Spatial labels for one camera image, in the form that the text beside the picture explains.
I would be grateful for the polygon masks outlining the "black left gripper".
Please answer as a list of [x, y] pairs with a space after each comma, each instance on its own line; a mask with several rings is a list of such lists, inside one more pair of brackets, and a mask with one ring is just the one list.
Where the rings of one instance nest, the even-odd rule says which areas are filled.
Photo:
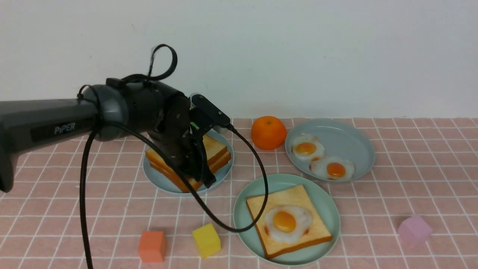
[[216, 178], [208, 165], [203, 144], [195, 144], [191, 133], [190, 98], [181, 92], [161, 92], [164, 104], [160, 121], [154, 130], [148, 132], [153, 143], [174, 166], [185, 176], [194, 176], [196, 182], [210, 188]]

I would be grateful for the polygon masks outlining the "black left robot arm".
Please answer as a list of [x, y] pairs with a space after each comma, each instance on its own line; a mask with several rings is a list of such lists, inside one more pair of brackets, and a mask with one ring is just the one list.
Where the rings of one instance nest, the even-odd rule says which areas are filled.
[[1, 102], [1, 191], [10, 192], [20, 155], [72, 138], [101, 126], [101, 142], [148, 133], [153, 143], [181, 172], [201, 179], [204, 167], [198, 141], [214, 128], [208, 99], [186, 97], [159, 81], [108, 78], [73, 99]]

